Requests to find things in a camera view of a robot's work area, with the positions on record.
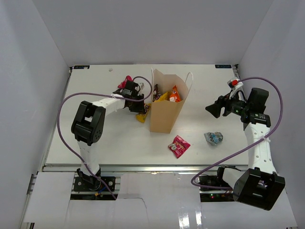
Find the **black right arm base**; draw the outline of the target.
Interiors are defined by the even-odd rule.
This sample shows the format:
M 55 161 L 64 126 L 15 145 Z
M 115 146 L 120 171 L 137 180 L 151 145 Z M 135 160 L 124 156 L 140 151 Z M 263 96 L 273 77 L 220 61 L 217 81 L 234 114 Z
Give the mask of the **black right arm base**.
M 228 183 L 223 181 L 222 175 L 225 168 L 228 166 L 220 166 L 215 175 L 200 174 L 194 182 L 200 185 L 200 200 L 201 202 L 233 202 L 233 188 Z

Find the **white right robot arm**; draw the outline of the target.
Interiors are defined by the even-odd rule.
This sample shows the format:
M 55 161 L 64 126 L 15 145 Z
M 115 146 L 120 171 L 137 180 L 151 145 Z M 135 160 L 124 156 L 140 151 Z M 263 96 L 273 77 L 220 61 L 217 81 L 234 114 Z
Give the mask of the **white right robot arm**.
M 247 101 L 239 95 L 219 96 L 205 109 L 215 118 L 230 113 L 240 116 L 249 145 L 248 169 L 245 172 L 233 166 L 221 166 L 217 170 L 215 184 L 220 190 L 233 189 L 233 199 L 263 210 L 271 210 L 285 187 L 285 179 L 277 174 L 271 158 L 270 142 L 266 136 L 270 132 L 270 117 L 264 114 L 269 92 L 252 88 Z

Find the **brown purple M&M's packet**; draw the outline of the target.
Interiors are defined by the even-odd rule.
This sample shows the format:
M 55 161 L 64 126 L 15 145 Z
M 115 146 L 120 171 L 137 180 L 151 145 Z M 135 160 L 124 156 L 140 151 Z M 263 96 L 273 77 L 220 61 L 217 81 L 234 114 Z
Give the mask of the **brown purple M&M's packet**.
M 154 86 L 152 101 L 157 101 L 161 97 L 161 91 L 159 90 L 158 84 Z

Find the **brown paper bag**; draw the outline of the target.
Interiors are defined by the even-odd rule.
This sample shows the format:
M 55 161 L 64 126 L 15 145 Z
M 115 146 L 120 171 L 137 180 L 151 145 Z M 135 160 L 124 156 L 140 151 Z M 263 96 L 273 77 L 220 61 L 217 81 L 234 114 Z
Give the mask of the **brown paper bag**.
M 150 131 L 169 134 L 192 87 L 191 85 L 187 85 L 187 81 L 190 80 L 193 83 L 193 73 L 189 72 L 185 79 L 180 78 L 176 74 L 163 74 L 157 69 L 151 69 L 151 74 L 152 85 L 158 85 L 158 89 L 162 95 L 165 93 L 170 95 L 176 86 L 181 98 L 179 102 L 171 102 L 167 98 L 163 101 L 153 101 L 151 103 Z

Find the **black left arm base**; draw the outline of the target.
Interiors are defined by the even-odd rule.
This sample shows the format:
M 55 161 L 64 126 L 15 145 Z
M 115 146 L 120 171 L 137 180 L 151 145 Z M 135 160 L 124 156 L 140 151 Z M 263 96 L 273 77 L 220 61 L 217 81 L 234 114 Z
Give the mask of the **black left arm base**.
M 75 177 L 74 181 L 74 188 L 73 191 L 75 192 L 85 192 L 85 191 L 100 191 L 104 188 L 105 191 L 108 189 L 105 185 L 93 177 L 92 175 L 84 174 L 80 168 L 76 170 L 77 176 Z M 101 176 L 101 170 L 99 169 L 98 172 L 95 174 L 101 180 L 103 180 L 111 191 L 115 190 L 115 181 L 116 177 L 113 176 Z

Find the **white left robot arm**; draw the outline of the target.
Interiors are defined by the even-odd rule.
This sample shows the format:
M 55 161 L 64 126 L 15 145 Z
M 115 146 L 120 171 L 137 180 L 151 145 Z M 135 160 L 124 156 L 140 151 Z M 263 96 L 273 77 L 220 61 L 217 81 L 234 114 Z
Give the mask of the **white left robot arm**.
M 123 88 L 117 89 L 109 98 L 99 101 L 82 101 L 71 126 L 71 132 L 77 140 L 80 156 L 83 161 L 77 170 L 80 177 L 85 178 L 84 184 L 89 190 L 100 187 L 101 179 L 99 163 L 93 158 L 91 150 L 103 133 L 104 121 L 107 115 L 128 108 L 129 111 L 140 113 L 144 111 L 143 83 L 127 81 Z

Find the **yellow M&M's packet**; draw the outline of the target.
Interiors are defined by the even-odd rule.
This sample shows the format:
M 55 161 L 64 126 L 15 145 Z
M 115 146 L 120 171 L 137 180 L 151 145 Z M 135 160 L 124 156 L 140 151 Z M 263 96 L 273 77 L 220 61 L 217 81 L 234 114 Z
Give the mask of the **yellow M&M's packet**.
M 168 100 L 168 97 L 169 97 L 168 92 L 166 92 L 166 93 L 162 94 L 161 96 L 155 97 L 155 98 L 153 99 L 153 102 L 166 101 L 166 100 Z
M 146 120 L 146 117 L 148 115 L 148 112 L 151 108 L 151 103 L 148 103 L 148 104 L 144 104 L 144 111 L 143 112 L 140 112 L 136 115 L 136 120 L 141 122 L 141 123 L 145 123 L 145 120 Z

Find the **orange white snack bag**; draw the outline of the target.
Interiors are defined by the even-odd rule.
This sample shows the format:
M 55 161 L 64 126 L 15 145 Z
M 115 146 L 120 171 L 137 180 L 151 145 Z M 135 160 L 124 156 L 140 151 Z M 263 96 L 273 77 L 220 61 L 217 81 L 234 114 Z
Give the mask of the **orange white snack bag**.
M 170 102 L 176 102 L 176 103 L 181 101 L 181 98 L 180 98 L 180 95 L 179 95 L 179 92 L 178 92 L 178 89 L 177 89 L 176 85 L 172 88 L 172 92 L 169 96 L 169 101 Z

